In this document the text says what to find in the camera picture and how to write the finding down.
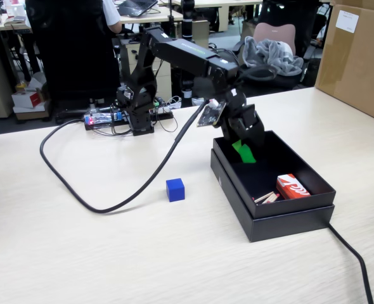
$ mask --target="circuit board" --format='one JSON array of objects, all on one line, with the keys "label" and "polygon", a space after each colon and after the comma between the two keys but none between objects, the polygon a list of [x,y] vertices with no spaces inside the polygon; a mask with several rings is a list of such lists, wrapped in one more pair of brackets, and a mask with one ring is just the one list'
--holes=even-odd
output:
[{"label": "circuit board", "polygon": [[216,108],[212,108],[209,104],[207,104],[204,108],[204,111],[202,112],[200,119],[198,120],[197,127],[215,125],[218,122],[222,111],[224,111],[225,105],[226,103],[219,103]]}]

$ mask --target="green object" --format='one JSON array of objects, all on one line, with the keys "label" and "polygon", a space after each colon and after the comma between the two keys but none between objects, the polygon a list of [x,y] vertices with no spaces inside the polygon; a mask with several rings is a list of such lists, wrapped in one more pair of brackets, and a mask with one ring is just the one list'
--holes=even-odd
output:
[{"label": "green object", "polygon": [[247,144],[242,145],[242,141],[239,140],[232,144],[232,147],[239,153],[243,163],[255,163],[256,160],[253,157],[252,151]]},{"label": "green object", "polygon": [[242,141],[239,140],[236,143],[232,144],[232,147],[239,153],[240,148],[242,148]]}]

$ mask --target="blue cube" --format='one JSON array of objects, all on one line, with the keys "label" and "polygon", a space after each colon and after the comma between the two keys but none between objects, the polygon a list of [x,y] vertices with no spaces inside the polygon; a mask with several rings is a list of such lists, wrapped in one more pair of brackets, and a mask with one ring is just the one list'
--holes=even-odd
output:
[{"label": "blue cube", "polygon": [[167,180],[166,191],[169,201],[181,201],[185,198],[184,185],[181,179]]}]

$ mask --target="black robotic arm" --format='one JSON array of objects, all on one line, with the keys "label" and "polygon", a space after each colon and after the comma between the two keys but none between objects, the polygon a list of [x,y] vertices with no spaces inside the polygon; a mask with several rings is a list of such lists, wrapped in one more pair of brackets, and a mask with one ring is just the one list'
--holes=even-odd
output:
[{"label": "black robotic arm", "polygon": [[157,83],[152,64],[155,57],[185,70],[195,77],[210,80],[203,92],[206,98],[226,103],[215,127],[221,127],[227,140],[246,141],[251,146],[262,146],[264,127],[254,105],[246,105],[246,97],[236,87],[239,67],[218,54],[184,39],[169,38],[160,27],[145,30],[139,47],[138,63],[124,92],[119,91],[119,108],[129,114],[131,128],[145,134],[153,132],[149,110],[154,107]]}]

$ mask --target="black box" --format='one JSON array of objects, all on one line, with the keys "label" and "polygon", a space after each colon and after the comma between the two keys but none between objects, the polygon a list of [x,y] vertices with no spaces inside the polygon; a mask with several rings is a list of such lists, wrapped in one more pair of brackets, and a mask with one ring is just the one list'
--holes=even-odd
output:
[{"label": "black box", "polygon": [[[225,138],[215,138],[211,168],[251,242],[326,228],[335,206],[336,191],[273,131],[266,132],[264,148],[252,151],[256,163],[242,163]],[[277,176],[294,174],[311,196],[256,205],[276,189]]]}]

